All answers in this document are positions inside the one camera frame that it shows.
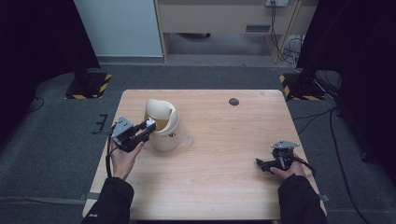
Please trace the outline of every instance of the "white wall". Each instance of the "white wall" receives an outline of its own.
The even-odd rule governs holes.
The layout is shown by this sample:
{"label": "white wall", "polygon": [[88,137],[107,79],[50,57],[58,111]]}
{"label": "white wall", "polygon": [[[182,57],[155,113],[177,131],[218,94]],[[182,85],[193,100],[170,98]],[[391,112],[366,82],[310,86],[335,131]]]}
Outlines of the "white wall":
{"label": "white wall", "polygon": [[96,56],[162,57],[153,0],[75,0]]}

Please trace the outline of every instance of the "person's left hand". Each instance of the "person's left hand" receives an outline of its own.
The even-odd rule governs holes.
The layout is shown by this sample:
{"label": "person's left hand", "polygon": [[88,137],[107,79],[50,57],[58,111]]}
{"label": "person's left hand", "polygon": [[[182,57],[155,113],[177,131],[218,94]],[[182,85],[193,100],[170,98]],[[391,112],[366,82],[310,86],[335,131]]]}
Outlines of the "person's left hand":
{"label": "person's left hand", "polygon": [[117,144],[113,139],[110,140],[110,148],[114,149],[111,153],[111,161],[113,163],[113,177],[126,180],[132,168],[134,168],[134,161],[137,154],[142,150],[144,142],[140,142],[132,152],[125,152],[117,148]]}

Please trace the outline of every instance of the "gray carpet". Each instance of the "gray carpet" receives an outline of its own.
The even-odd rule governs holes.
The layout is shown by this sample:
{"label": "gray carpet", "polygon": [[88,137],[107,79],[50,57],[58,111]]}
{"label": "gray carpet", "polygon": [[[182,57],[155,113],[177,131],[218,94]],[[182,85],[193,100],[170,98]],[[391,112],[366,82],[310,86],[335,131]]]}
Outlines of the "gray carpet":
{"label": "gray carpet", "polygon": [[[104,66],[113,75],[103,98],[65,100],[73,79],[65,74],[42,83],[36,96],[44,99],[27,113],[0,150],[0,197],[39,197],[83,203],[89,192],[106,136],[99,131],[101,115],[111,126],[124,90],[128,89],[277,89],[278,76],[290,68]],[[41,101],[32,103],[32,110]],[[321,113],[334,106],[325,101],[288,101],[294,118]],[[300,131],[309,119],[295,120]],[[351,193],[370,223],[396,223],[396,191],[378,164],[360,160],[361,151],[345,122],[333,126]],[[309,162],[316,168],[331,224],[363,223],[348,199],[336,159],[329,114],[315,119],[301,134]],[[79,223],[83,204],[0,203],[0,223]]]}

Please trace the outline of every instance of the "hand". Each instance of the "hand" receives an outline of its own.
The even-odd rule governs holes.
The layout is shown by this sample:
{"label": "hand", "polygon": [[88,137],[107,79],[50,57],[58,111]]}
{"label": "hand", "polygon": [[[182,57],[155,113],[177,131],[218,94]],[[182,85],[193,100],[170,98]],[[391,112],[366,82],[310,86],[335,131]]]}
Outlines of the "hand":
{"label": "hand", "polygon": [[283,171],[283,170],[275,168],[275,167],[271,167],[270,170],[272,173],[279,175],[280,177],[282,177],[285,180],[293,174],[302,175],[302,176],[306,177],[303,164],[300,163],[299,161],[292,162],[289,170],[287,170],[287,171]]}
{"label": "hand", "polygon": [[126,180],[134,167],[134,160],[137,154],[142,150],[143,145],[145,145],[144,142],[140,142],[132,152],[125,152],[117,148],[114,140],[110,139],[110,148],[115,148],[111,153],[114,177]]}

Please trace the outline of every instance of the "black jacket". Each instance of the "black jacket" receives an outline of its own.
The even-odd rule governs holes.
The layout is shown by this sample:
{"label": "black jacket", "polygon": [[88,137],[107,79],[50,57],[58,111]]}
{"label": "black jacket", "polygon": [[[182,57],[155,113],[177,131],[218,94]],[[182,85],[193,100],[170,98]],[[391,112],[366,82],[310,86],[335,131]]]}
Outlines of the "black jacket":
{"label": "black jacket", "polygon": [[[278,190],[282,224],[325,224],[320,199],[309,181],[300,175],[286,179]],[[134,189],[127,182],[108,178],[98,201],[82,223],[128,223]]]}

